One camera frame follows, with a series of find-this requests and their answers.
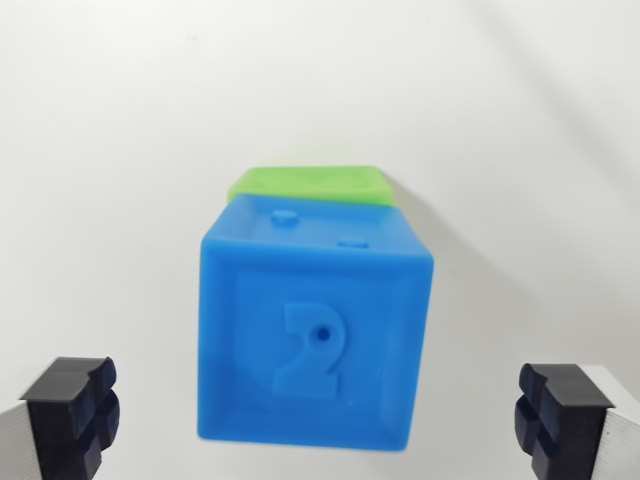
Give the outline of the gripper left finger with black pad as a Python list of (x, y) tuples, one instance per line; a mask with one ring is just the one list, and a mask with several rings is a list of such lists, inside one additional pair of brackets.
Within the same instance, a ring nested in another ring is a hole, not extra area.
[(113, 444), (120, 403), (109, 358), (56, 358), (1, 410), (3, 479), (92, 479)]

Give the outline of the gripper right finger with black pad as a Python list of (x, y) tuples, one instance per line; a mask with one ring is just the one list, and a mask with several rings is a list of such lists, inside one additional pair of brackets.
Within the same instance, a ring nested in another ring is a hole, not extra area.
[(637, 479), (639, 401), (602, 365), (531, 364), (515, 433), (539, 479)]

